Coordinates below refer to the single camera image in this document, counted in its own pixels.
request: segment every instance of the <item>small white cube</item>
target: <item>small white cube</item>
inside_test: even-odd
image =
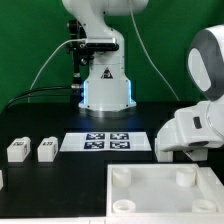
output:
[[[0,190],[3,188],[3,177],[2,177],[2,171],[0,170]]]
[[[58,152],[58,139],[44,138],[37,149],[39,162],[53,162]]]
[[[8,162],[23,162],[30,153],[30,139],[17,138],[7,148]]]

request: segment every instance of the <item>green backdrop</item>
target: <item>green backdrop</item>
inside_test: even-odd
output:
[[[66,24],[73,17],[61,0],[0,0],[0,11],[2,109],[16,94],[29,89],[53,50],[70,38]],[[149,54],[182,101],[203,99],[187,73],[186,54],[198,31],[223,23],[223,11],[223,0],[151,0],[145,11],[135,16]],[[105,20],[125,37],[126,75],[136,83],[137,102],[175,101],[148,63],[131,18],[107,17]],[[70,85],[71,80],[72,58],[61,50],[36,87]]]

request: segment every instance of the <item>black panel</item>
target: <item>black panel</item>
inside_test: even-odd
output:
[[[194,117],[193,120],[194,120],[194,125],[196,129],[202,128],[200,117]]]

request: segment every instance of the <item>white tray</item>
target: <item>white tray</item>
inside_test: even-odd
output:
[[[193,168],[196,171],[194,186],[183,187],[176,183],[176,172],[180,168]],[[127,186],[114,186],[113,171],[117,169],[126,169],[126,172],[129,170],[131,173],[131,181],[130,177],[126,180]],[[126,177],[120,177],[121,181],[125,182]],[[217,206],[216,213],[224,212],[224,187],[210,168],[201,169],[191,164],[108,167],[107,216],[192,213],[192,204],[198,199],[212,201]],[[119,200],[133,202],[136,206],[135,211],[128,211],[127,214],[116,213],[113,204]]]

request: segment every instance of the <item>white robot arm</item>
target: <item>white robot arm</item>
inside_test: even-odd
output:
[[[191,43],[187,68],[208,101],[177,110],[155,139],[159,161],[183,150],[192,160],[207,160],[208,148],[224,144],[224,26],[200,31]]]
[[[94,54],[89,77],[84,82],[84,100],[79,103],[82,113],[96,117],[117,117],[136,106],[131,99],[130,81],[125,76],[123,36],[104,22],[105,15],[129,15],[129,1],[62,0],[65,8],[84,28],[87,47],[116,48],[103,54]],[[147,4],[148,0],[131,0],[134,13],[141,12]]]

